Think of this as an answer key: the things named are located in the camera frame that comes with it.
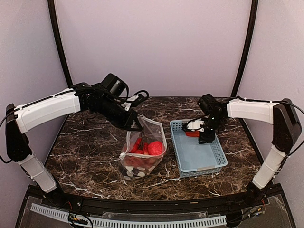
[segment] brown marble surface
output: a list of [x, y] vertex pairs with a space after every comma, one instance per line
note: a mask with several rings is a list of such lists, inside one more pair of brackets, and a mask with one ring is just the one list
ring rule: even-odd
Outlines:
[[68, 117], [46, 163], [63, 190], [82, 196], [118, 200], [188, 200], [223, 196], [246, 190], [260, 167], [239, 120], [229, 119], [217, 132], [228, 160], [221, 172], [179, 178], [171, 141], [170, 121], [202, 115], [197, 98], [149, 98], [136, 108], [162, 122], [168, 149], [152, 173], [138, 180], [123, 180], [118, 172], [119, 155], [126, 131], [105, 123], [104, 117], [82, 112]]

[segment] zip tie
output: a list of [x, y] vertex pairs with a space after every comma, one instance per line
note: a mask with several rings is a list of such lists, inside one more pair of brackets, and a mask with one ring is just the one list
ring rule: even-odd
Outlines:
[[280, 172], [280, 171], [275, 171], [275, 170], [273, 170], [271, 167], [269, 167], [269, 166], [267, 165], [267, 163], [264, 162], [264, 164], [265, 164], [265, 166], [266, 166], [268, 169], [270, 169], [272, 172]]

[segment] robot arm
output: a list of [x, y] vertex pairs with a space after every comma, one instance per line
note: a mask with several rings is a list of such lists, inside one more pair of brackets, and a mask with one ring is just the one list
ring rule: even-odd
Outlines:
[[137, 113], [130, 107], [137, 106], [148, 98], [141, 94], [125, 101], [119, 95], [127, 85], [118, 77], [109, 74], [101, 83], [89, 86], [86, 83], [43, 98], [26, 105], [7, 106], [6, 142], [7, 155], [29, 174], [45, 193], [60, 191], [60, 186], [37, 159], [29, 146], [25, 133], [32, 128], [57, 117], [85, 110], [105, 116], [112, 125], [123, 130], [141, 131]]
[[185, 131], [199, 131], [199, 143], [203, 144], [215, 139], [215, 130], [229, 117], [273, 124], [274, 137], [270, 152], [248, 185], [250, 190], [254, 187], [259, 191], [280, 171], [286, 156], [289, 155], [301, 134], [302, 127], [299, 118], [294, 107], [289, 104], [292, 104], [289, 99], [281, 102], [267, 102], [237, 98], [217, 102], [212, 95], [207, 94], [198, 101], [198, 105], [209, 117], [189, 121], [184, 129]]

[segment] blue mesh basket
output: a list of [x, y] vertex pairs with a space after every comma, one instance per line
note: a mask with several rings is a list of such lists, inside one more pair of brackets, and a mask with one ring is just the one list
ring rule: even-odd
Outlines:
[[228, 164], [228, 161], [217, 136], [212, 143], [199, 144], [197, 137], [188, 137], [182, 130], [182, 124], [188, 121], [173, 120], [170, 122], [180, 177], [193, 177], [219, 172]]

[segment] clear plastic bag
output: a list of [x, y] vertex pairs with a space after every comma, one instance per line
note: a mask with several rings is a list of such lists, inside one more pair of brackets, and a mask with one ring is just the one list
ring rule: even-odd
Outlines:
[[141, 132], [128, 132], [126, 143], [120, 155], [119, 164], [119, 172], [126, 180], [139, 179], [149, 175], [162, 161], [167, 150], [167, 142], [162, 124], [143, 116], [139, 116], [138, 119], [143, 127], [145, 143], [150, 144], [155, 141], [160, 141], [163, 144], [162, 153], [159, 155], [131, 153], [137, 139], [141, 137]]

